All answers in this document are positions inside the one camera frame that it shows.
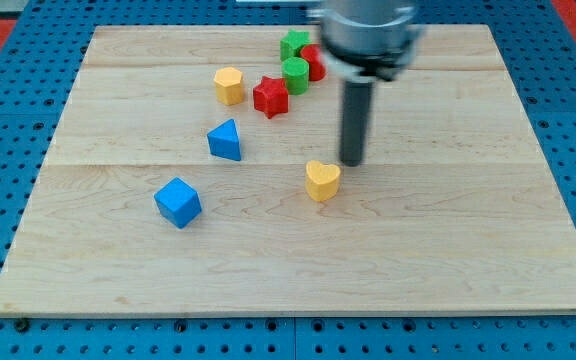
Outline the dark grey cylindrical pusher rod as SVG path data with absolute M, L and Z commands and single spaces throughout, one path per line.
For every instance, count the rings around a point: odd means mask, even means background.
M 346 166 L 356 167 L 363 161 L 372 95 L 372 82 L 344 81 L 339 159 Z

